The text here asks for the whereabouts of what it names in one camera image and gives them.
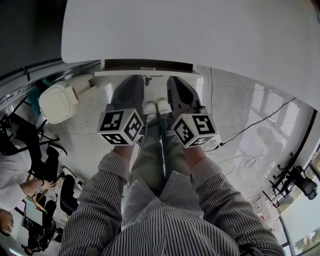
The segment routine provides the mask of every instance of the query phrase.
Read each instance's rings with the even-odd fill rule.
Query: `white device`
[[[98,131],[111,145],[133,145],[143,127],[135,108],[112,110],[100,114]]]
[[[76,113],[78,95],[90,89],[91,74],[59,81],[46,89],[39,98],[40,112],[50,124],[58,124]]]
[[[192,148],[212,141],[216,147],[221,142],[216,125],[208,114],[181,114],[172,126],[184,148]]]

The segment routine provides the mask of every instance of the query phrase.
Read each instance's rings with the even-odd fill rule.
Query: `floor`
[[[204,85],[193,87],[208,113],[213,111],[213,120],[224,143],[293,99],[291,95],[272,86],[234,73],[203,66],[197,66],[196,71],[203,75]],[[60,160],[60,165],[70,168],[85,182],[98,171],[101,158],[112,149],[97,134],[98,122],[100,113],[111,101],[113,90],[124,79],[123,76],[96,77],[97,86],[80,96],[75,116],[47,126],[60,138],[59,143],[68,153]],[[166,98],[167,79],[165,76],[153,77],[149,86],[145,87],[145,101]],[[17,103],[2,111],[10,113]],[[36,121],[28,105],[23,104],[17,113],[31,123]],[[279,173],[277,165],[285,164],[290,152],[297,150],[312,113],[313,108],[295,99],[223,147],[210,151],[213,148],[208,143],[204,150],[222,168],[230,183],[249,200],[270,187],[269,179]],[[139,146],[136,145],[131,166],[138,152]],[[61,184],[56,189],[56,193],[59,193]],[[64,225],[61,220],[66,216],[60,210],[59,202],[54,219],[59,225]],[[53,244],[52,251],[58,250],[59,246]]]

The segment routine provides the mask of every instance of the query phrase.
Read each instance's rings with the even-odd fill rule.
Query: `wall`
[[[26,65],[61,58],[67,0],[0,1],[0,76]]]
[[[209,66],[320,110],[320,24],[309,0],[69,0],[61,51],[65,62]]]

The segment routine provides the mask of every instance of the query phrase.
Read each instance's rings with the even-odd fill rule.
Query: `shoe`
[[[72,171],[69,168],[62,166],[62,171],[65,176],[70,175],[74,178],[75,181],[77,180],[77,177],[72,173]]]
[[[146,119],[147,124],[153,120],[156,120],[157,119],[156,105],[151,101],[147,102],[143,108],[143,114],[148,115],[148,117]]]
[[[84,188],[85,188],[85,184],[83,183],[83,181],[82,180],[80,180],[80,179],[76,179],[75,180],[75,184],[76,184],[76,186],[82,191],[82,190],[84,190]]]
[[[59,153],[60,158],[66,157],[68,154],[67,151],[62,146],[53,142],[49,142],[48,148],[54,148]]]
[[[171,112],[171,107],[165,98],[160,98],[156,102],[160,116]]]

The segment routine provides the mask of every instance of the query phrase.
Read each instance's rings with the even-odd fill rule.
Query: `person's hand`
[[[44,182],[44,184],[43,184],[42,188],[44,188],[45,190],[50,190],[56,185],[56,183],[54,181],[49,182],[44,179],[43,182]]]
[[[134,145],[133,146],[115,146],[113,148],[113,152],[119,154],[120,156],[123,156],[125,159],[130,162],[132,153],[134,151]]]
[[[12,214],[4,209],[0,209],[0,230],[9,235],[14,227],[14,217]]]
[[[183,149],[185,161],[192,171],[192,168],[202,159],[206,158],[206,153],[201,146],[187,147]]]

